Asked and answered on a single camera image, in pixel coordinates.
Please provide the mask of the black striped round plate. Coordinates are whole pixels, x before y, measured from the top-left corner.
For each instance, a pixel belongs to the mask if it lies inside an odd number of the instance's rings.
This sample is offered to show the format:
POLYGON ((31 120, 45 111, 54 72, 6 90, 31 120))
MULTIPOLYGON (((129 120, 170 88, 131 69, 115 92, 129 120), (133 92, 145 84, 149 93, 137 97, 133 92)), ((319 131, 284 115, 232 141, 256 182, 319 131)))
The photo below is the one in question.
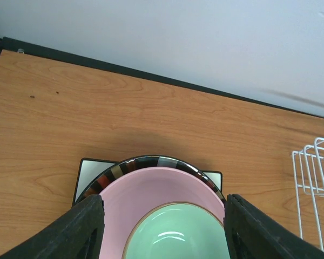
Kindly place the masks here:
POLYGON ((214 182, 210 178, 208 178, 202 170, 196 168, 194 165, 171 156, 141 155, 125 159, 102 171, 81 193, 80 197, 76 201, 76 204, 81 202, 88 195, 99 194, 110 183, 116 181, 118 178, 135 170, 150 167, 169 167, 189 173, 207 184, 210 189, 213 190, 215 194, 217 194, 217 196, 222 200, 223 203, 226 202, 224 195, 214 184, 214 182))

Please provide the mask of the pink plate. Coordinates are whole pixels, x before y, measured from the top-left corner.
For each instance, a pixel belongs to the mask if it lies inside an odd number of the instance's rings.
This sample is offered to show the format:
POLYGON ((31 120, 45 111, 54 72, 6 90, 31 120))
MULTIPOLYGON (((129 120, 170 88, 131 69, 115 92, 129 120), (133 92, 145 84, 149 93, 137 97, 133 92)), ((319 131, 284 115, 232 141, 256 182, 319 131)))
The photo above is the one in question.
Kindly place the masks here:
POLYGON ((224 204, 210 187, 179 169, 150 167, 128 173, 109 184, 104 202, 100 258, 121 258, 129 234, 148 212, 165 203, 189 202, 225 217, 224 204))

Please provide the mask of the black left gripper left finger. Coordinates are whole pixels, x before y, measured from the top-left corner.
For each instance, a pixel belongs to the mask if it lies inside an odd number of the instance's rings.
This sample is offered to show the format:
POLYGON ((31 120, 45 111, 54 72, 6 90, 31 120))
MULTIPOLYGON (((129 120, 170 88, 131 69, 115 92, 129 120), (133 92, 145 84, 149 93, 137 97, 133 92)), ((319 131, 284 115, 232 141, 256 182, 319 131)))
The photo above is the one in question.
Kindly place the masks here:
POLYGON ((101 196, 90 195, 0 258, 99 258, 104 216, 101 196))

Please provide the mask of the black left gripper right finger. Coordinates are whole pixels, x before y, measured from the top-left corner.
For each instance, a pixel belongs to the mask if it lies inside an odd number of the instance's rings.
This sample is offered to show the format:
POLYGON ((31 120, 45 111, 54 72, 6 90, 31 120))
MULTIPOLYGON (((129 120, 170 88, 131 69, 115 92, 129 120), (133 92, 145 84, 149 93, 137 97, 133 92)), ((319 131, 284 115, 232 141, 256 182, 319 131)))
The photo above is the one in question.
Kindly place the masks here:
POLYGON ((225 236, 230 258, 324 258, 323 251, 238 194, 227 196, 225 236))

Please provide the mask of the black enclosure frame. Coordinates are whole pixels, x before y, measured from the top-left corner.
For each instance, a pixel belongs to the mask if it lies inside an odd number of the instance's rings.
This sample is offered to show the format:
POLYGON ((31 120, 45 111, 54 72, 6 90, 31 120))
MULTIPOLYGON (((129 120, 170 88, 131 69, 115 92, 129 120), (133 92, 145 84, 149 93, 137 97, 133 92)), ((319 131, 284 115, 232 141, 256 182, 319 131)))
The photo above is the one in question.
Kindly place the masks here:
POLYGON ((169 84, 169 85, 173 85, 173 86, 177 86, 177 87, 187 88, 187 89, 196 90, 196 91, 200 91, 200 92, 215 94, 218 96, 223 96, 223 97, 228 97, 228 98, 237 99, 237 100, 241 100, 241 101, 246 101, 249 103, 255 103, 255 104, 274 107, 274 108, 278 108, 278 109, 282 109, 282 110, 286 110, 286 111, 305 114, 305 112, 302 112, 299 110, 294 110, 294 109, 282 107, 279 105, 269 104, 269 103, 266 103, 263 101, 258 101, 255 99, 238 96, 236 94, 231 94, 231 93, 227 93, 227 92, 223 92, 223 91, 219 91, 219 90, 214 90, 214 89, 211 89, 208 87, 199 86, 196 84, 191 84, 191 83, 187 83, 187 82, 176 80, 176 79, 159 76, 159 75, 156 75, 153 73, 139 71, 139 70, 131 69, 128 67, 111 64, 108 62, 103 62, 100 60, 83 57, 83 56, 71 54, 71 53, 64 52, 64 51, 51 49, 48 47, 24 42, 21 40, 16 40, 13 38, 8 38, 8 37, 0 38, 0 54, 3 50, 18 52, 19 49, 22 49, 24 54, 29 54, 29 55, 36 56, 36 57, 46 58, 46 59, 69 63, 69 64, 73 64, 73 65, 79 65, 79 66, 83 66, 83 67, 89 67, 92 69, 97 69, 97 70, 102 70, 102 71, 107 71, 107 72, 113 72, 113 73, 122 74, 125 76, 146 79, 146 80, 155 81, 155 82, 159 82, 159 83, 163 83, 163 84, 169 84))

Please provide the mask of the white square plate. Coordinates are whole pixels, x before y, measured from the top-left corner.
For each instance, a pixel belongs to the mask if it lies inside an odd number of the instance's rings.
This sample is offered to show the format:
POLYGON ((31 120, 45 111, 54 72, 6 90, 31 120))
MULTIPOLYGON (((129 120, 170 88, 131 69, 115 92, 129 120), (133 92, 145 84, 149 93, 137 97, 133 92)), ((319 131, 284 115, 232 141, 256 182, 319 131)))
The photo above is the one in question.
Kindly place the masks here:
MULTIPOLYGON (((86 187, 97 177, 102 171, 117 164, 118 161, 101 160, 92 158, 82 158, 79 164, 76 187, 74 191, 72 206, 76 204, 77 199, 86 187)), ((223 175, 220 171, 203 171, 210 178, 218 189, 222 192, 223 175)))

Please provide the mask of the green ceramic bowl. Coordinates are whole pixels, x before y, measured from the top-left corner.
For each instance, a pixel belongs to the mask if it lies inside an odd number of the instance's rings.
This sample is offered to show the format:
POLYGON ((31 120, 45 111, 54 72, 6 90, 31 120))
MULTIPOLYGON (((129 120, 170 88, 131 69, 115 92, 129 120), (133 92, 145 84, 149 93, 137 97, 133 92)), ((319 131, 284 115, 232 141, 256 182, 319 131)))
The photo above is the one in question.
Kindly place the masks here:
POLYGON ((229 258, 223 223, 192 203, 167 203, 132 229, 123 258, 229 258))

